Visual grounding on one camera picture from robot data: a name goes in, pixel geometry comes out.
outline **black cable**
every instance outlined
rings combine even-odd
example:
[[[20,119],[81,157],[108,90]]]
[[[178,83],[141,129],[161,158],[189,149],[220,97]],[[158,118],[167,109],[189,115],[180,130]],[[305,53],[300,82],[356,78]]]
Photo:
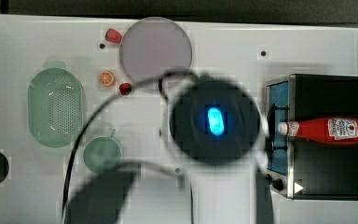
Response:
[[[135,84],[132,85],[132,90],[135,91],[138,87],[141,87],[143,85],[147,85],[150,83],[153,83],[155,81],[158,80],[158,83],[161,82],[161,88],[158,87],[160,93],[162,93],[162,80],[165,77],[173,77],[173,76],[179,76],[179,75],[185,75],[185,76],[191,76],[191,77],[197,77],[193,72],[188,71],[188,70],[172,70],[168,73],[165,73],[164,75],[162,75],[161,77],[151,77],[151,78],[147,78],[143,81],[137,82]],[[71,175],[72,175],[72,168],[74,166],[74,161],[75,161],[75,156],[77,153],[77,149],[80,145],[80,141],[84,135],[84,133],[86,132],[86,130],[88,129],[88,127],[90,126],[90,124],[95,120],[95,118],[101,113],[101,111],[103,109],[105,109],[108,105],[110,105],[113,101],[115,101],[116,99],[118,99],[119,97],[121,97],[121,95],[118,94],[114,94],[112,96],[110,96],[107,100],[105,100],[98,108],[97,110],[94,111],[94,113],[92,113],[92,115],[89,117],[89,120],[83,125],[82,130],[80,131],[79,135],[77,136],[77,139],[75,140],[75,144],[74,147],[71,151],[71,155],[69,157],[69,161],[68,161],[68,167],[66,170],[66,176],[65,176],[65,182],[64,182],[64,186],[63,186],[63,195],[62,195],[62,218],[63,218],[63,212],[65,209],[65,206],[68,202],[68,194],[69,194],[69,184],[71,181]]]
[[[168,103],[169,99],[168,99],[168,95],[167,93],[162,89],[162,81],[166,78],[166,77],[173,77],[173,76],[177,76],[177,75],[187,75],[190,78],[192,78],[193,80],[197,80],[198,77],[191,71],[187,71],[187,70],[183,70],[183,71],[171,71],[165,74],[164,77],[161,77],[158,79],[158,91],[159,91],[159,95],[162,97],[162,99],[164,99],[165,103]]]

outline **green cup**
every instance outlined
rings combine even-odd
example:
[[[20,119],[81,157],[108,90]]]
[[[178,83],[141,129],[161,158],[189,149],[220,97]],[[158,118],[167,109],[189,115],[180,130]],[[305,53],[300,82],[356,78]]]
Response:
[[[83,160],[94,173],[101,173],[114,167],[121,161],[122,151],[113,136],[115,129],[109,136],[92,139],[84,149]]]

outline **white countertop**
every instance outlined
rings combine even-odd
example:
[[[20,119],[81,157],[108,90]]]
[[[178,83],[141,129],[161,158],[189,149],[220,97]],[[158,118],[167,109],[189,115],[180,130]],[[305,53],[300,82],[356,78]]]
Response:
[[[82,83],[88,116],[107,96],[97,76],[111,70],[126,81],[118,47],[106,43],[108,28],[124,32],[135,21],[0,15],[0,150],[10,173],[0,184],[0,223],[59,223],[62,186],[70,147],[39,145],[27,123],[27,91],[50,61],[65,62]],[[358,29],[259,24],[178,22],[192,42],[196,72],[229,76],[249,90],[261,106],[266,81],[293,73],[358,76]],[[105,43],[106,49],[99,49]],[[260,51],[267,52],[266,57]],[[126,158],[178,163],[160,142],[165,108],[157,94],[135,91],[103,112],[77,156],[93,135],[114,126]],[[263,143],[255,146],[262,149]],[[224,171],[186,166],[195,186],[197,224],[255,223],[255,163],[245,157]],[[71,186],[90,176],[81,157]],[[293,201],[272,193],[275,223],[358,223],[358,202]]]

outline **green strainer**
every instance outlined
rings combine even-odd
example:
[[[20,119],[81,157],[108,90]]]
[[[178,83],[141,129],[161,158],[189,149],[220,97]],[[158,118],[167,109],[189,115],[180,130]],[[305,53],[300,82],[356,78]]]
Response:
[[[85,120],[86,97],[80,82],[61,68],[49,68],[28,89],[28,124],[43,146],[65,147]]]

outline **black knob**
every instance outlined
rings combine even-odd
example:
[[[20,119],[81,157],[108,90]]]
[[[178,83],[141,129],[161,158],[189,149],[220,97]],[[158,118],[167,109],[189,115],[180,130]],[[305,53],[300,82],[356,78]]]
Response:
[[[271,175],[265,175],[264,178],[270,183],[270,185],[272,185],[273,188],[275,188],[278,191],[283,190],[283,181],[278,178],[278,179],[272,179]]]
[[[272,187],[274,187],[278,191],[283,190],[283,181],[280,178],[278,178],[276,180],[272,180],[271,184],[272,184]]]

